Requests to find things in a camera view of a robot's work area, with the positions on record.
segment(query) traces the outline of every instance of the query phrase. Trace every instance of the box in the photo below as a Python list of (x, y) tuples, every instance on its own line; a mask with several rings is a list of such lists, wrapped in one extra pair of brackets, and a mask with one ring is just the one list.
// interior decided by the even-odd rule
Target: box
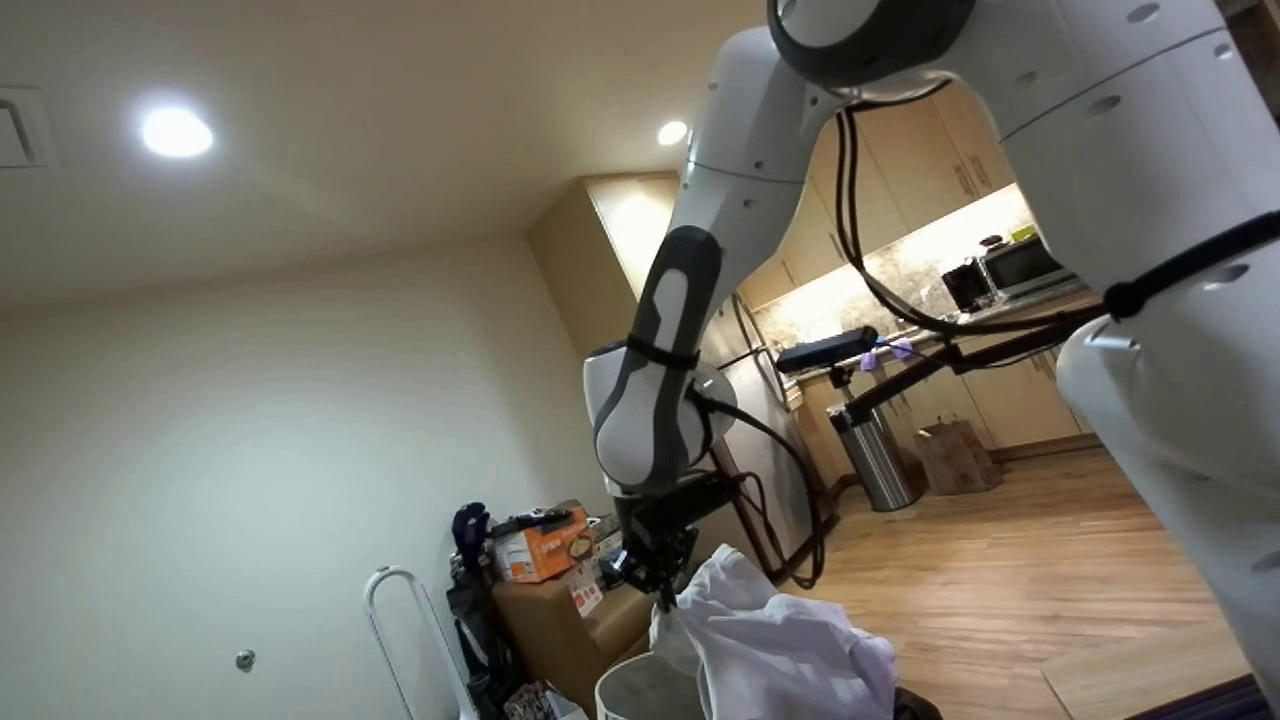
[(934, 494), (989, 492), (999, 483), (999, 466), (964, 421), (923, 427), (914, 436), (914, 450), (929, 492)]
[(541, 582), (563, 575), (575, 556), (592, 551), (588, 511), (573, 507), (563, 523), (520, 527), (493, 539), (493, 558), (511, 582)]

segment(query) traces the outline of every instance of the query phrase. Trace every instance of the recessed light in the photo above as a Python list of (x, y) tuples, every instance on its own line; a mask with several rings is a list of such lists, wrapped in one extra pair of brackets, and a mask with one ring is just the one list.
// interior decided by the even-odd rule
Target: recessed light
[(194, 160), (210, 149), (210, 129), (182, 103), (157, 103), (141, 119), (141, 140), (150, 155)]
[(663, 119), (663, 129), (655, 129), (655, 145), (660, 149), (676, 149), (688, 140), (688, 122), (684, 119)]

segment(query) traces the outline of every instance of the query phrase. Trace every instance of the ceiling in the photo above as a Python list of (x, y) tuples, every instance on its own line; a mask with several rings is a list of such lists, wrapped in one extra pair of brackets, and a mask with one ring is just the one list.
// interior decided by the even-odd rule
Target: ceiling
[[(3, 0), (0, 88), (53, 168), (0, 171), (0, 309), (100, 298), (522, 230), (653, 145), (759, 0)], [(217, 152), (144, 155), (136, 108), (200, 103)]]

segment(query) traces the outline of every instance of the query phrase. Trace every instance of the wall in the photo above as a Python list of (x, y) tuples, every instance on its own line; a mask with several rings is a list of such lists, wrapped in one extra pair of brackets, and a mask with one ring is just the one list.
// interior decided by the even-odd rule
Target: wall
[[(559, 494), (603, 507), (520, 238), (10, 317), (0, 714), (395, 720), (367, 570), (440, 587), (464, 500)], [(421, 675), (421, 710), (448, 714), (442, 667)]]

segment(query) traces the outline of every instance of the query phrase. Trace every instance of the white cloth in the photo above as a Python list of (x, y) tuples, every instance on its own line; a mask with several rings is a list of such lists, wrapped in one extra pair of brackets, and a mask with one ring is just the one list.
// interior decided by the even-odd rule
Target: white cloth
[(653, 651), (694, 675), (707, 720), (892, 714), (892, 643), (854, 627), (840, 602), (774, 590), (729, 543), (655, 615)]

